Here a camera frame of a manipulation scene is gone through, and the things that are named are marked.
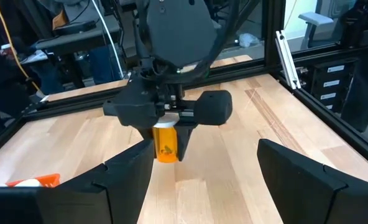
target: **wooden table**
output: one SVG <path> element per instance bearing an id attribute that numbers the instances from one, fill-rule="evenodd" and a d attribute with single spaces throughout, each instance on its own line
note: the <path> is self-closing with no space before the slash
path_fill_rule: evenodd
<path id="1" fill-rule="evenodd" d="M 230 65 L 230 64 L 233 64 L 233 63 L 245 62 L 245 61 L 248 61 L 248 60 L 252 60 L 248 55 L 240 55 L 240 56 L 237 56 L 237 57 L 226 58 L 226 59 L 215 61 L 211 65 L 211 68 Z M 188 67 L 184 68 L 184 71 L 187 71 L 192 67 L 193 66 L 188 66 Z M 95 86 L 91 86 L 91 87 L 80 88 L 80 89 L 77 89 L 77 90 L 66 91 L 66 92 L 63 92 L 63 93 L 52 94 L 50 96 L 46 96 L 45 100 L 48 100 L 48 101 L 61 100 L 61 99 L 64 99 L 64 98 L 83 95 L 83 94 L 87 94 L 87 93 L 94 93 L 94 92 L 97 92 L 97 91 L 122 87 L 122 86 L 125 86 L 126 84 L 127 84 L 127 80 L 115 81 L 115 82 L 105 83 L 105 84 L 101 84 L 101 85 L 95 85 Z"/>
<path id="2" fill-rule="evenodd" d="M 268 138 L 368 181 L 368 162 L 270 75 L 186 92 L 229 90 L 222 126 L 198 126 L 183 162 L 155 161 L 139 223 L 281 223 L 257 162 Z M 27 123 L 0 150 L 0 183 L 60 173 L 67 181 L 141 140 L 101 109 Z"/>

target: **black aluminum frame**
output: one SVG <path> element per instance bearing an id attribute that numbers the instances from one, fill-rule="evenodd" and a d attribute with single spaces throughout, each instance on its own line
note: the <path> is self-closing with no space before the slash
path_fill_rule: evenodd
<path id="1" fill-rule="evenodd" d="M 264 54 L 265 58 L 213 68 L 211 69 L 207 79 L 186 85 L 184 86 L 185 89 L 229 82 L 265 73 L 269 73 L 273 75 L 274 78 L 282 80 L 282 77 L 279 75 L 279 71 L 282 70 L 282 65 L 280 64 L 277 48 L 275 46 L 275 31 L 283 29 L 285 0 L 266 1 L 263 2 L 263 4 L 264 12 L 267 13 L 263 15 L 263 24 L 268 24 L 267 27 L 263 27 L 263 33 L 265 33 L 266 36 Z M 292 55 L 295 66 L 301 67 L 316 63 L 356 57 L 365 53 L 366 51 L 368 51 L 368 46 L 357 49 L 342 49 L 340 46 L 332 44 L 315 49 L 295 52 Z M 280 83 L 291 93 L 293 93 L 296 98 L 298 98 L 322 121 L 324 121 L 333 131 L 342 137 L 350 146 L 352 146 L 357 152 L 359 152 L 368 160 L 367 139 L 350 127 L 350 125 L 340 120 L 335 114 L 333 114 L 320 102 L 316 101 L 306 91 L 292 90 L 285 84 L 285 82 Z M 15 135 L 15 133 L 26 124 L 26 122 L 99 108 L 106 100 L 111 99 L 118 94 L 122 88 L 123 87 L 113 88 L 48 102 L 39 108 L 37 112 L 25 114 L 8 126 L 0 135 L 0 148 L 2 148 L 3 145 L 7 143 L 8 140 L 10 140 L 10 138 L 12 138 L 13 135 Z"/>

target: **chair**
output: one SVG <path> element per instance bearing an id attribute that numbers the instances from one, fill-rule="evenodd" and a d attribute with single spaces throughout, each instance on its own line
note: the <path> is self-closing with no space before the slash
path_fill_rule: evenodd
<path id="1" fill-rule="evenodd" d="M 306 12 L 298 17 L 307 23 L 305 38 L 301 49 L 318 47 L 338 41 L 342 34 L 342 27 L 338 19 L 347 12 L 356 0 L 318 0 L 315 12 Z M 328 38 L 316 39 L 317 29 L 329 30 Z"/>

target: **light wood surface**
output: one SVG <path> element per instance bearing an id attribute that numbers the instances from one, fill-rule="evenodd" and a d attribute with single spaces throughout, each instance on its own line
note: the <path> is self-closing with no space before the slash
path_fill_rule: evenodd
<path id="1" fill-rule="evenodd" d="M 284 89 L 261 75 L 186 92 L 229 90 L 234 111 L 222 126 L 198 126 L 183 162 L 155 161 L 139 223 L 282 223 L 257 162 L 268 138 L 368 181 L 368 162 Z M 101 109 L 27 123 L 0 150 L 0 184 L 86 172 L 141 140 Z"/>
<path id="2" fill-rule="evenodd" d="M 230 65 L 232 63 L 245 62 L 245 61 L 248 61 L 248 60 L 252 60 L 248 55 L 240 55 L 240 56 L 237 56 L 237 57 L 226 58 L 226 59 L 215 61 L 211 65 L 211 68 Z M 187 66 L 183 69 L 183 71 L 191 70 L 193 67 L 195 67 L 195 66 Z M 94 92 L 97 92 L 97 91 L 117 88 L 117 87 L 125 86 L 126 84 L 127 84 L 127 80 L 121 80 L 121 81 L 115 81 L 115 82 L 105 83 L 105 84 L 101 84 L 101 85 L 90 86 L 90 87 L 86 87 L 86 88 L 80 88 L 80 89 L 77 89 L 77 90 L 71 90 L 71 91 L 66 91 L 66 92 L 63 92 L 63 93 L 57 93 L 57 94 L 49 95 L 47 97 L 47 100 L 48 101 L 61 100 L 61 99 L 69 98 L 69 97 L 73 97 L 73 96 L 78 96 L 78 95 L 83 95 L 83 94 L 87 94 L 87 93 L 94 93 Z"/>

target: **yellow cable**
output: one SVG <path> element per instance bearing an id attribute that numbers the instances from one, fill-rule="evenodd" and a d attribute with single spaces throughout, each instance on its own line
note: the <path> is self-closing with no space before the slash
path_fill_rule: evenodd
<path id="1" fill-rule="evenodd" d="M 18 67 L 20 68 L 21 72 L 25 75 L 25 77 L 29 78 L 28 74 L 25 72 L 25 70 L 22 68 L 21 64 L 20 64 L 20 61 L 18 60 L 18 57 L 16 55 L 16 50 L 14 49 L 14 46 L 12 44 L 12 41 L 11 41 L 11 37 L 10 37 L 10 33 L 9 33 L 9 30 L 7 29 L 7 25 L 6 25 L 6 22 L 4 22 L 4 18 L 3 18 L 3 15 L 2 15 L 2 12 L 0 11 L 0 20 L 2 21 L 2 24 L 3 24 L 3 28 L 4 30 L 6 31 L 6 35 L 7 35 L 7 39 L 9 40 L 9 44 L 10 44 L 10 47 L 11 47 L 11 50 L 12 50 L 12 54 L 14 56 L 14 59 L 16 61 L 16 64 L 18 65 Z M 36 85 L 36 83 L 34 82 L 31 82 L 32 85 L 35 87 L 35 89 L 37 91 L 39 91 L 41 94 L 42 91 L 40 91 L 40 88 Z"/>

